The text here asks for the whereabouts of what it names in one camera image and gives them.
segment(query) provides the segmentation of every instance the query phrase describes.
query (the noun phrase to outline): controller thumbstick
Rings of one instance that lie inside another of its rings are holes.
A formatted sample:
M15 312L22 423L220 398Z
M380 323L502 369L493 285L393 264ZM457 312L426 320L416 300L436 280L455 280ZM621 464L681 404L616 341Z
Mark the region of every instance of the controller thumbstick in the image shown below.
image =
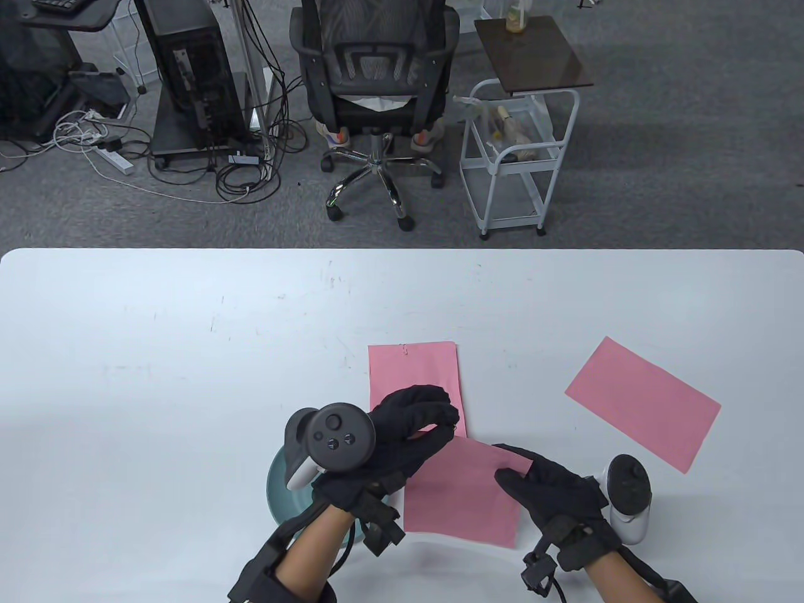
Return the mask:
M329 428L335 431L336 429L340 429L341 427L341 417L339 415L329 415L324 421L324 424Z

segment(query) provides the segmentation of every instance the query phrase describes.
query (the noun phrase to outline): chrome chair leg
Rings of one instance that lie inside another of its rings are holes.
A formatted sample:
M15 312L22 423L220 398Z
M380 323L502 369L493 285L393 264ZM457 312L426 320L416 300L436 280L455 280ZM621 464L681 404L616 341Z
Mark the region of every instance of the chrome chair leg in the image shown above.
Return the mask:
M385 186L385 190L388 191L388 196L391 198L391 203L394 206L394 211L396 212L396 219L403 219L407 216L407 212L404 210L404 205L402 204L402 198L400 197L399 189L396 188L396 184L391 178L391 175L388 173L384 167L380 166L377 168L377 174L379 175L379 179L383 181L383 185Z
M436 163L424 157L389 157L385 161L388 163L401 163L404 166L426 167L436 174L441 173L441 168Z
M343 193L349 186L356 183L366 174L371 173L371 165L366 165L361 167L359 170L352 172L348 176L346 176L343 180L341 180L338 184L332 187L332 191L330 191L330 196L326 198L326 206L333 207L338 203L338 197Z
M365 163L368 161L368 155L365 153L358 153L357 151L353 151L351 149L341 149L337 146L334 149L325 151L324 157L343 157L358 163Z

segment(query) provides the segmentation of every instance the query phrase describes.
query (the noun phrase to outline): orange shoe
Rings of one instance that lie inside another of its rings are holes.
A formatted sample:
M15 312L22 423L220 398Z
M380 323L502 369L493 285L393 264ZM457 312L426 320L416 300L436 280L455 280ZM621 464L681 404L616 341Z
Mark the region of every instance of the orange shoe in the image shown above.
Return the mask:
M439 117L433 124L433 129L423 129L410 140L410 148L417 153L427 154L433 152L433 147L444 137L444 118Z
M323 123L316 121L315 131L326 139L326 144L331 149L346 149L351 144L351 140L349 139L349 130L346 128L341 128L340 132L333 134Z

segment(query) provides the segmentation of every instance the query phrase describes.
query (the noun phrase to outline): pink paper sheet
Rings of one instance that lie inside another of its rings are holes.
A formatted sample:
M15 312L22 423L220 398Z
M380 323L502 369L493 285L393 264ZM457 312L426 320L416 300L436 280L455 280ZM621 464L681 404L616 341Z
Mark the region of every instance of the pink paper sheet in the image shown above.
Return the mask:
M514 548L522 511L494 480L497 469L525 474L525 457L464 437L454 438L408 480L405 531L426 531Z
M720 411L709 396L608 337L566 393L682 473Z
M390 393L411 385L440 385L461 413L455 435L466 437L461 385L454 342L404 343L398 346L369 346L369 404L373 409Z

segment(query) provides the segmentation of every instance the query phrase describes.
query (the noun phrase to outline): hand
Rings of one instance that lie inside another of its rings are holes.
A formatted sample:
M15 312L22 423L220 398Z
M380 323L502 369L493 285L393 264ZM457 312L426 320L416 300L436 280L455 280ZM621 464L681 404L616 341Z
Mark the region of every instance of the hand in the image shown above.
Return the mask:
M393 392L369 416L376 433L371 458L358 469L346 473L327 471L313 482L316 495L344 511L353 510L363 491L381 481L385 483L375 490L378 495L400 489L427 459L453 439L460 418L447 392L434 385L414 385ZM436 428L412 438L428 425ZM395 474L401 474L402 479L394 480L389 491L388 481L383 478Z
M505 444L497 446L533 461L524 477L513 469L499 469L494 479L527 509L536 527L560 549L557 560L564 571L581 569L622 546L617 533L603 519L601 509L609 501L596 482L540 454Z

